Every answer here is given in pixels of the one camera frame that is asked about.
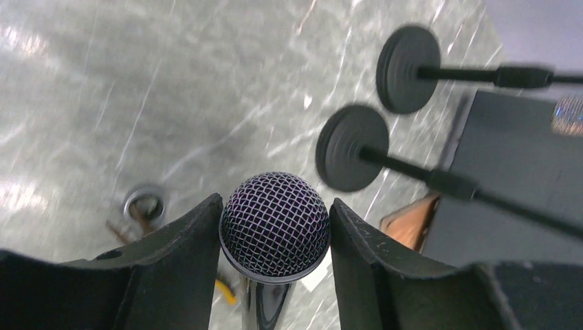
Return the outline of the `round base clip stand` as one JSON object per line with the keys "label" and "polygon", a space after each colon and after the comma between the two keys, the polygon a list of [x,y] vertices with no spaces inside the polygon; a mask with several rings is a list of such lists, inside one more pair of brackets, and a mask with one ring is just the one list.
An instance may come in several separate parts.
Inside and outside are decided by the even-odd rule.
{"label": "round base clip stand", "polygon": [[581,85],[581,73],[556,73],[542,65],[496,68],[443,67],[438,40],[431,30],[406,24],[393,32],[377,60],[376,90],[391,113],[412,114],[433,96],[440,80],[491,83],[506,89],[544,89],[552,84]]}

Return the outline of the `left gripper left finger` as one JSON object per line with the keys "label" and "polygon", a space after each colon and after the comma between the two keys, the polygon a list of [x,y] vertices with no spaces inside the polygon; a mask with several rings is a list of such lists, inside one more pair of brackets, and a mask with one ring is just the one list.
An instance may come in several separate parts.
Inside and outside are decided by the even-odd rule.
{"label": "left gripper left finger", "polygon": [[223,201],[93,260],[1,251],[2,329],[207,329]]}

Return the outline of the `round base shock mount stand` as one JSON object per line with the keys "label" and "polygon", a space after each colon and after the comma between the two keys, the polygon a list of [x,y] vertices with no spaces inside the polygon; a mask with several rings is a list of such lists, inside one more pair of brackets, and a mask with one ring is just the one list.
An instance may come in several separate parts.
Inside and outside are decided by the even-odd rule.
{"label": "round base shock mount stand", "polygon": [[582,226],[504,199],[477,181],[439,168],[426,168],[388,154],[390,132],[384,118],[365,104],[348,104],[324,124],[316,142],[316,168],[330,188],[354,193],[372,184],[384,169],[405,175],[459,201],[477,201],[539,226],[582,239]]}

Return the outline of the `white pvc elbow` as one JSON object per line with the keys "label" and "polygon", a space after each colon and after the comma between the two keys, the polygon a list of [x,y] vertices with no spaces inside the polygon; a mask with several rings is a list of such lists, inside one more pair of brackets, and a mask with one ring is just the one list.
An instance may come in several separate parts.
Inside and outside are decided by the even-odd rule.
{"label": "white pvc elbow", "polygon": [[314,271],[302,278],[300,284],[308,292],[313,292],[319,284],[331,277],[331,264],[331,259],[325,259]]}

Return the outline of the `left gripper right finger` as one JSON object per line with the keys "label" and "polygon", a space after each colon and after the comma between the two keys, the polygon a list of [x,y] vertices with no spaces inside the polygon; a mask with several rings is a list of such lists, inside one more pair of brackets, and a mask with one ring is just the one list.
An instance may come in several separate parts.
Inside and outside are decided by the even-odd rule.
{"label": "left gripper right finger", "polygon": [[499,261],[453,267],[407,248],[341,199],[330,209],[343,329],[581,329],[582,267]]}

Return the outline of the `black silver-mesh microphone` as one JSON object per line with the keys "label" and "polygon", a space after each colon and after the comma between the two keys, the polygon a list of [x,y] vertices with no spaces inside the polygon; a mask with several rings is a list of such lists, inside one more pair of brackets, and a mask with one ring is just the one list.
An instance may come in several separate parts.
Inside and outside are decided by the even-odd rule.
{"label": "black silver-mesh microphone", "polygon": [[280,329],[295,284],[323,261],[329,213],[316,190],[291,173],[245,180],[225,203],[221,248],[242,280],[243,329]]}

